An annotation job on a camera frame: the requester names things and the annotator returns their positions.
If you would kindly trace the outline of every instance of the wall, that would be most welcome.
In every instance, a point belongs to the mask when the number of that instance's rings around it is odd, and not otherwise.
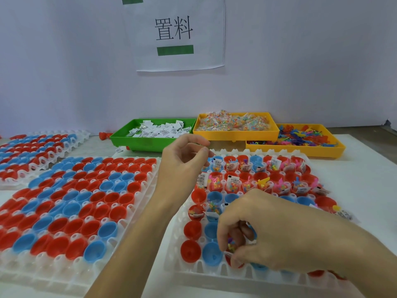
[[[379,125],[397,93],[397,0],[226,0],[226,65],[137,73],[121,0],[2,0],[0,134],[270,111]]]

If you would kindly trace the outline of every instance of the yellow tray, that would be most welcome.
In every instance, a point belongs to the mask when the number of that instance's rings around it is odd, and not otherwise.
[[[231,113],[232,115],[243,116],[245,113]],[[199,114],[196,125],[193,129],[193,134],[202,135],[207,140],[213,141],[246,141],[246,140],[262,140],[262,141],[276,141],[278,138],[279,129],[275,124],[270,113],[251,113],[256,116],[263,116],[269,121],[270,130],[268,131],[196,131],[200,125],[200,120],[205,118],[207,114]]]
[[[345,146],[334,137],[322,124],[277,124],[277,127],[280,125],[292,125],[295,129],[301,130],[305,125],[309,126],[311,129],[320,131],[324,136],[328,136],[328,140],[330,144],[337,144],[335,147],[324,147],[324,146],[296,146],[296,145],[262,145],[262,144],[248,144],[245,142],[245,148],[250,151],[255,152],[257,149],[261,149],[262,151],[268,151],[270,149],[274,149],[275,152],[280,152],[282,149],[286,149],[287,152],[291,153],[294,150],[298,149],[301,153],[306,154],[309,157],[327,157],[327,158],[339,158],[344,150]]]

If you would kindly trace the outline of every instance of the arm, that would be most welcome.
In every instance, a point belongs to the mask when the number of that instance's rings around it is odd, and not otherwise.
[[[179,137],[163,150],[156,190],[85,298],[141,297],[164,232],[193,190],[213,153],[198,135]]]
[[[252,236],[245,221],[257,233],[254,245],[245,245],[243,235]],[[397,292],[397,257],[364,229],[325,211],[253,189],[221,214],[221,251],[228,234],[239,246],[231,258],[234,267],[254,262],[300,273],[333,270],[367,298],[391,298]]]

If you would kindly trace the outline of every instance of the green tray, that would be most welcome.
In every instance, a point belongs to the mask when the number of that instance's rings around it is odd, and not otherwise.
[[[193,133],[193,127],[196,123],[196,118],[162,118],[162,119],[133,119],[120,130],[110,136],[110,140],[114,146],[128,146],[130,150],[143,150],[149,152],[162,152],[163,149],[175,141],[175,138],[133,138],[126,137],[129,131],[133,128],[139,128],[143,120],[151,120],[156,125],[168,123],[175,123],[176,120],[181,120],[185,123],[183,127],[191,127],[190,133]]]

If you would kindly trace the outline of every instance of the green tape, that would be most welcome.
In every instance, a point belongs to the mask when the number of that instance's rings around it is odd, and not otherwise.
[[[123,4],[136,4],[136,3],[143,3],[143,0],[123,0]]]
[[[193,45],[157,47],[158,56],[194,54]]]

